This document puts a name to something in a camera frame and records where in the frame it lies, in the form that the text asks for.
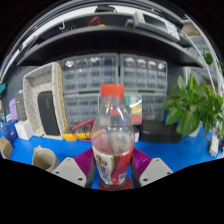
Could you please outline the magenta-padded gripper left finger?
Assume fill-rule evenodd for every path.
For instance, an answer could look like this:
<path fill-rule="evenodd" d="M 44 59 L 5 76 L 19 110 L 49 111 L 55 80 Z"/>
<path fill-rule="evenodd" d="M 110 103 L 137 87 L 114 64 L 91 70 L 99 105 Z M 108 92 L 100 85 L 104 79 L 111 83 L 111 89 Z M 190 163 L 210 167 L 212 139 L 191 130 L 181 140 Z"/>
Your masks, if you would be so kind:
<path fill-rule="evenodd" d="M 75 158 L 65 158 L 53 171 L 65 180 L 84 188 L 92 186 L 95 174 L 95 160 L 92 149 L 87 149 Z"/>

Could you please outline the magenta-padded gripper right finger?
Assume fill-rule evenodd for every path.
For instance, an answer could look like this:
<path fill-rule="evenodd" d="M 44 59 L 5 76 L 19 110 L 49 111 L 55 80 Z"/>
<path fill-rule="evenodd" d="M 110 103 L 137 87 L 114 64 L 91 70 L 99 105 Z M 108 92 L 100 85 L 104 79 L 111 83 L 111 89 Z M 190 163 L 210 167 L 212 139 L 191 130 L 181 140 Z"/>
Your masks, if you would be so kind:
<path fill-rule="evenodd" d="M 131 174 L 135 187 L 143 187 L 172 173 L 161 158 L 151 158 L 139 149 L 133 150 Z"/>

